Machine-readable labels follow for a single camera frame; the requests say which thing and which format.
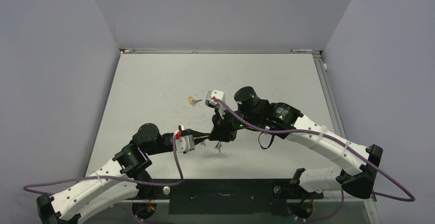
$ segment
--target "white board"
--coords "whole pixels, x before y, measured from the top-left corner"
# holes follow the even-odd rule
[[[122,54],[98,131],[87,174],[121,150],[138,128],[154,123],[168,133],[178,125],[201,132],[212,128],[212,108],[195,107],[188,97],[205,99],[208,90],[221,90],[236,109],[234,93],[254,87],[270,102],[284,102],[333,131],[331,117],[311,54]],[[297,168],[317,169],[332,162],[309,149],[275,138],[261,150],[258,133],[238,131],[237,139],[207,141],[188,154],[179,154],[185,178],[291,178]],[[262,135],[263,146],[270,137]],[[150,156],[153,178],[179,178],[172,153]]]

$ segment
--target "black strap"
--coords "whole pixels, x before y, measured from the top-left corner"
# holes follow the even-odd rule
[[[261,145],[261,143],[260,143],[260,136],[263,134],[263,132],[261,132],[260,134],[259,134],[259,139],[258,139],[258,141],[259,141],[259,145],[260,145],[260,147],[261,147],[261,149],[262,150],[266,150],[266,149],[269,149],[269,147],[272,145],[272,143],[273,143],[273,139],[275,138],[275,135],[274,134],[272,134],[272,138],[270,139],[270,142],[269,142],[269,145],[267,146],[267,147],[263,147],[262,145]]]

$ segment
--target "gray wall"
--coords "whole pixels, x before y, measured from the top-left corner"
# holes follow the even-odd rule
[[[119,50],[94,0],[0,11],[0,223],[36,224],[37,195],[21,188],[84,175]]]
[[[351,0],[95,0],[122,48],[324,49]]]
[[[385,223],[434,223],[435,0],[352,0],[323,57],[347,136],[384,148],[414,203],[378,197]],[[375,189],[404,196],[378,177]]]

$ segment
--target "robotic arm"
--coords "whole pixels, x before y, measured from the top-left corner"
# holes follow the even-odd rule
[[[365,147],[341,138],[288,104],[270,103],[268,100],[260,99],[252,87],[243,87],[234,95],[234,100],[238,104],[238,110],[235,111],[236,116],[227,112],[226,107],[218,102],[219,100],[225,102],[224,92],[209,91],[206,105],[215,108],[215,115],[212,118],[214,127],[209,140],[233,141],[237,130],[240,129],[270,132],[270,134],[279,130],[295,130],[293,133],[281,133],[277,136],[316,151],[334,162],[337,167],[319,170],[298,169],[291,184],[299,185],[309,193],[343,189],[358,198],[368,199],[370,197],[377,172],[347,150],[352,148],[363,158],[379,166],[382,148],[376,145]],[[298,133],[297,130],[316,131],[318,135]],[[325,138],[324,135],[338,139],[345,144],[345,147]]]
[[[140,190],[148,193],[151,190],[149,186],[162,185],[153,183],[145,171],[152,164],[148,155],[170,152],[175,146],[177,152],[187,153],[207,138],[208,134],[185,130],[183,126],[179,126],[175,133],[160,135],[156,125],[144,124],[114,158],[89,175],[95,179],[83,180],[62,192],[45,193],[38,197],[36,202],[39,217],[43,224],[81,224],[117,202],[136,197]],[[129,178],[147,181],[149,184],[144,186],[120,181]],[[164,185],[175,186],[180,183]]]

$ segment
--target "bolt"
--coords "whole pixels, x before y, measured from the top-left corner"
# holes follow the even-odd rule
[[[275,187],[273,188],[273,192],[274,192],[274,193],[278,193],[280,190],[281,190],[281,187],[280,187],[280,186],[275,186]]]
[[[163,194],[168,195],[171,192],[170,187],[163,187]]]

